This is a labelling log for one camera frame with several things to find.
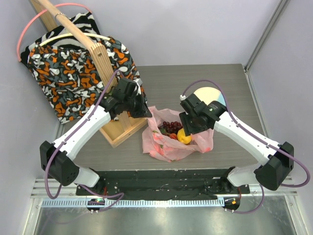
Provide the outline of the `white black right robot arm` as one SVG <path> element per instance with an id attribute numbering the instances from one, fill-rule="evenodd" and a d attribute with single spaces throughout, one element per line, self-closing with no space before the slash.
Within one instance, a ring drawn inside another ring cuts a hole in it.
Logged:
<path id="1" fill-rule="evenodd" d="M 255 165 L 231 167 L 221 180 L 224 192 L 233 193 L 239 186 L 256 183 L 272 191 L 279 188 L 293 168 L 293 160 L 281 153 L 284 151 L 292 155 L 294 148 L 291 144 L 279 144 L 241 124 L 217 100 L 206 104 L 195 94 L 182 95 L 180 99 L 184 112 L 179 117 L 185 134 L 198 134 L 209 129 L 217 131 L 235 141 L 257 160 Z"/>

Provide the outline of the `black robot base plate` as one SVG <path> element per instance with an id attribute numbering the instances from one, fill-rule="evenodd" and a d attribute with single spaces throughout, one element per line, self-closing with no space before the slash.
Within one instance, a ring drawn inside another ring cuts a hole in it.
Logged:
<path id="1" fill-rule="evenodd" d="M 108 199 L 168 201 L 217 199 L 219 195 L 248 194 L 257 183 L 249 169 L 93 171 L 86 180 L 78 170 L 51 168 L 48 178 L 61 186 L 76 185 L 77 196 L 105 196 Z"/>

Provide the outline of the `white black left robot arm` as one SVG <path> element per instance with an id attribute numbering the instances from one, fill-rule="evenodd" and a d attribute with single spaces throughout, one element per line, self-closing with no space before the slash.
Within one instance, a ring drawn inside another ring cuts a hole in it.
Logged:
<path id="1" fill-rule="evenodd" d="M 104 183 L 94 170 L 76 165 L 74 159 L 87 141 L 104 125 L 122 112 L 133 118 L 150 118 L 147 104 L 141 91 L 142 81 L 121 78 L 117 86 L 102 92 L 87 113 L 65 134 L 40 146 L 41 166 L 46 174 L 62 186 L 71 183 L 87 186 L 93 195 L 100 195 Z"/>

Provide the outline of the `dark red grape bunch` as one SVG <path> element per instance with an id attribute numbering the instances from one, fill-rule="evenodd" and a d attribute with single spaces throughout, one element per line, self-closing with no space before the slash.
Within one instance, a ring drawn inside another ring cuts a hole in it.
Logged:
<path id="1" fill-rule="evenodd" d="M 182 128 L 182 124 L 180 122 L 168 122 L 164 121 L 162 125 L 159 127 L 160 129 L 164 128 L 169 133 L 178 133 L 178 131 Z"/>

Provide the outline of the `yellow lemon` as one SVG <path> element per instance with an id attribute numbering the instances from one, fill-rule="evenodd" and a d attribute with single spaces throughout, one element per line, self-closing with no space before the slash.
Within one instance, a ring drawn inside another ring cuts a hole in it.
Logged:
<path id="1" fill-rule="evenodd" d="M 191 135 L 187 136 L 187 135 L 185 134 L 185 131 L 184 131 L 183 128 L 181 128 L 181 129 L 178 131 L 178 133 L 177 133 L 177 139 L 178 139 L 179 142 L 181 142 L 181 143 L 183 143 L 183 144 L 186 144 L 186 145 L 190 144 L 190 142 L 192 141 Z"/>

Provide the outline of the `pink plastic bag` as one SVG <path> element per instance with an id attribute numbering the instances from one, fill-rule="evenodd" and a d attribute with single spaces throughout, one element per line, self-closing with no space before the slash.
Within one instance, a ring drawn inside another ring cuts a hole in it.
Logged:
<path id="1" fill-rule="evenodd" d="M 164 121 L 179 122 L 179 112 L 162 109 L 158 110 L 155 106 L 149 107 L 152 117 L 148 118 L 148 127 L 142 133 L 142 148 L 144 153 L 167 162 L 179 161 L 193 152 L 206 153 L 213 149 L 213 133 L 207 131 L 191 136 L 190 144 L 183 144 L 178 140 L 165 136 L 159 130 L 159 126 Z"/>

